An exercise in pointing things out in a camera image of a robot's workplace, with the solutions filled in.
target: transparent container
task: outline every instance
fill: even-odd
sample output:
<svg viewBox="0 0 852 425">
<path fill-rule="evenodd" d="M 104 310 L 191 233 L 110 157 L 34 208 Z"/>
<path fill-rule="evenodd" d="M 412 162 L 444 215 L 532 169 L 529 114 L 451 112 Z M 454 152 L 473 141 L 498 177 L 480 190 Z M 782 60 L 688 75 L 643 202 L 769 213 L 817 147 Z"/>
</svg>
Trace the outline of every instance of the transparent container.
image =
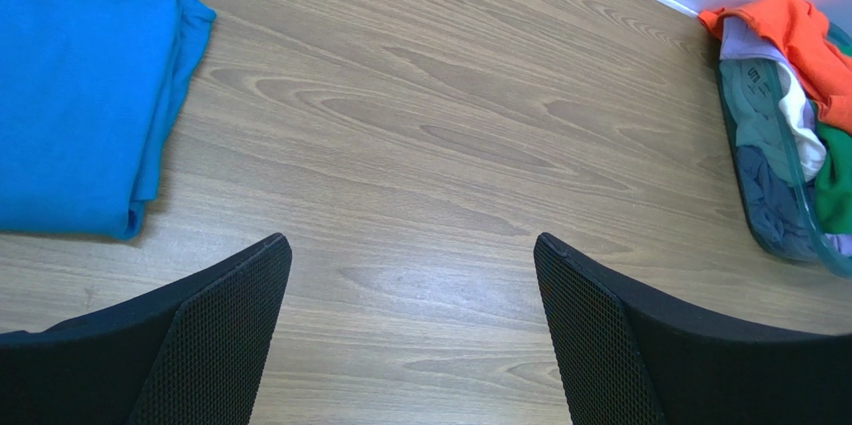
<svg viewBox="0 0 852 425">
<path fill-rule="evenodd" d="M 836 45 L 852 44 L 852 39 L 834 25 L 829 40 Z M 835 275 L 852 278 L 852 258 L 837 251 L 816 218 L 813 187 L 805 183 L 796 142 L 777 106 L 783 95 L 775 62 L 760 58 L 722 60 L 717 81 L 743 209 L 757 243 L 777 257 L 797 262 L 821 262 Z M 765 168 L 755 172 L 758 155 L 754 150 L 759 147 L 737 146 L 738 125 L 734 116 L 740 118 L 741 123 L 746 122 L 742 121 L 742 112 L 737 112 L 738 107 L 732 104 L 742 104 L 743 100 L 753 104 L 755 110 L 765 112 L 758 115 L 762 136 L 767 142 L 780 144 L 780 151 L 771 155 L 772 166 L 767 161 L 766 167 L 777 170 L 775 175 L 786 180 L 769 180 Z M 770 182 L 771 186 L 756 186 L 761 180 L 764 184 Z M 780 208 L 788 213 L 773 215 L 773 206 L 777 207 L 778 203 L 787 204 Z"/>
</svg>

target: navy blue cloth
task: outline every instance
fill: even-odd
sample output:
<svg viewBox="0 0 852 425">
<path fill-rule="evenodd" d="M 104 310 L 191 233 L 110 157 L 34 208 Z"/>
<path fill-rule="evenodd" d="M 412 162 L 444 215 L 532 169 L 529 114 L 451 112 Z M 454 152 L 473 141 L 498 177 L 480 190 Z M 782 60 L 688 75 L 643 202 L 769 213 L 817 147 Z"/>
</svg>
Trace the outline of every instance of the navy blue cloth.
<svg viewBox="0 0 852 425">
<path fill-rule="evenodd" d="M 198 0 L 0 0 L 0 231 L 135 236 L 215 18 Z"/>
<path fill-rule="evenodd" d="M 738 147 L 736 161 L 754 232 L 778 255 L 799 260 L 814 256 L 796 196 L 772 171 L 763 152 L 757 147 Z"/>
</svg>

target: green cloth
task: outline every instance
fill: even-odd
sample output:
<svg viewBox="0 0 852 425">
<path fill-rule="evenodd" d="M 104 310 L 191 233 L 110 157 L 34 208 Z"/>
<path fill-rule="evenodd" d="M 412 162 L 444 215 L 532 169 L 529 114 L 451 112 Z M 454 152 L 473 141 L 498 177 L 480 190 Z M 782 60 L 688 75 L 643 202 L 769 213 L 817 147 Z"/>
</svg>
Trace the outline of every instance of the green cloth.
<svg viewBox="0 0 852 425">
<path fill-rule="evenodd" d="M 852 56 L 852 47 L 838 48 Z M 825 163 L 814 179 L 817 218 L 826 233 L 852 233 L 852 137 L 819 120 L 816 134 L 827 152 Z"/>
</svg>

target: orange cloth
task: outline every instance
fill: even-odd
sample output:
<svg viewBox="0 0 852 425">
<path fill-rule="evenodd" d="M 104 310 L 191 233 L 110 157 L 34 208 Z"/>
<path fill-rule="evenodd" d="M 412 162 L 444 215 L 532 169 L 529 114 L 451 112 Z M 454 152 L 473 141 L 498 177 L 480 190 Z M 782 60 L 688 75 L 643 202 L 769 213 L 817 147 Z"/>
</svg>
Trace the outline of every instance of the orange cloth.
<svg viewBox="0 0 852 425">
<path fill-rule="evenodd" d="M 828 18 L 805 0 L 758 0 L 739 8 L 705 10 L 701 23 L 722 38 L 724 18 L 742 18 L 793 65 L 819 107 L 819 121 L 852 134 L 852 58 L 826 40 Z"/>
</svg>

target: wood grain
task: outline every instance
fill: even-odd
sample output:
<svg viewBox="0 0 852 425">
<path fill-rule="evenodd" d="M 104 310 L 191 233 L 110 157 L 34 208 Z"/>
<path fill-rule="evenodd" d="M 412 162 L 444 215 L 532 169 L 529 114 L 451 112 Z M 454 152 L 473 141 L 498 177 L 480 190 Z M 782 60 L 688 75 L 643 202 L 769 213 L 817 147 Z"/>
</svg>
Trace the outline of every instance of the wood grain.
<svg viewBox="0 0 852 425">
<path fill-rule="evenodd" d="M 852 330 L 852 282 L 749 235 L 718 45 L 692 19 L 651 0 L 203 1 L 219 20 L 142 236 L 0 236 L 0 331 L 274 231 L 295 258 L 256 424 L 570 423 L 542 231 L 713 310 Z"/>
</svg>

